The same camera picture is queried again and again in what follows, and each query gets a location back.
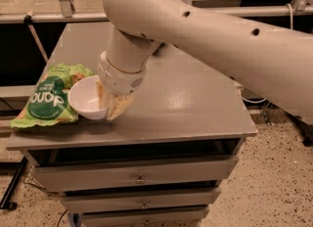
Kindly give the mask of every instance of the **cabinet drawer front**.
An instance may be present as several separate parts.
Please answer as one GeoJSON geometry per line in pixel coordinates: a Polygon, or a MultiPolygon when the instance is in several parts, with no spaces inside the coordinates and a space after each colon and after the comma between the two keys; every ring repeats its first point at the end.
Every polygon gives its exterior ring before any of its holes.
{"type": "Polygon", "coordinates": [[[38,167],[32,176],[50,192],[226,179],[238,158],[201,157],[38,167]]]}
{"type": "Polygon", "coordinates": [[[86,227],[104,227],[129,224],[150,224],[158,222],[173,222],[184,220],[200,220],[207,216],[206,207],[186,207],[183,209],[151,210],[130,213],[104,213],[82,215],[82,222],[86,227]]]}
{"type": "Polygon", "coordinates": [[[64,197],[62,201],[71,212],[88,213],[213,204],[219,194],[219,188],[204,188],[64,197]]]}

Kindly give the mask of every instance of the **green chip bag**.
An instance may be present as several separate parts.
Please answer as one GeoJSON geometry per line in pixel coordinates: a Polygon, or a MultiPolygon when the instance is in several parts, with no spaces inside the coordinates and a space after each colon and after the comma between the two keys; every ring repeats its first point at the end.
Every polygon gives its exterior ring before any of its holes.
{"type": "Polygon", "coordinates": [[[78,120],[77,112],[68,103],[67,93],[76,82],[91,75],[94,72],[83,65],[50,67],[25,108],[11,121],[11,127],[49,126],[78,120]]]}

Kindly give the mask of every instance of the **white bowl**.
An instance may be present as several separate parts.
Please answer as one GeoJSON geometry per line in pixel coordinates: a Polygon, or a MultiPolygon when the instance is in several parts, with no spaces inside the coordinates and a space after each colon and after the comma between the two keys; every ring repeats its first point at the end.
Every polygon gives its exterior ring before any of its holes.
{"type": "Polygon", "coordinates": [[[100,108],[97,91],[98,75],[86,77],[75,83],[68,92],[69,104],[80,115],[94,120],[107,116],[108,108],[100,108]]]}

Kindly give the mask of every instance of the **gray cabinet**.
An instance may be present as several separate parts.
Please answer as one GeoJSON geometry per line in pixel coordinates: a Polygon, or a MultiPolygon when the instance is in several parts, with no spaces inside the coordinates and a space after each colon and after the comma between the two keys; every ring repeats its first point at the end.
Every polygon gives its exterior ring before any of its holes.
{"type": "MultiPolygon", "coordinates": [[[[104,51],[109,23],[68,26],[51,64],[95,70],[86,56],[104,51]],[[85,30],[94,40],[81,36],[85,30]]],[[[165,45],[116,120],[15,130],[7,149],[21,151],[32,176],[87,227],[100,227],[206,217],[237,150],[255,133],[232,80],[165,45]]]]}

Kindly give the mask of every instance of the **cabinet top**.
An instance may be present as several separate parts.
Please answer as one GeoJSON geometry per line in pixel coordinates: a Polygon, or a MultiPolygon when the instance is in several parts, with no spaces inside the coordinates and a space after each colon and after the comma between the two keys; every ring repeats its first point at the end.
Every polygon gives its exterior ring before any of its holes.
{"type": "MultiPolygon", "coordinates": [[[[49,65],[83,64],[96,71],[109,31],[110,23],[68,24],[49,65]]],[[[16,130],[7,149],[225,139],[256,133],[228,77],[169,45],[150,57],[147,69],[134,103],[114,121],[81,118],[75,124],[16,130]]]]}

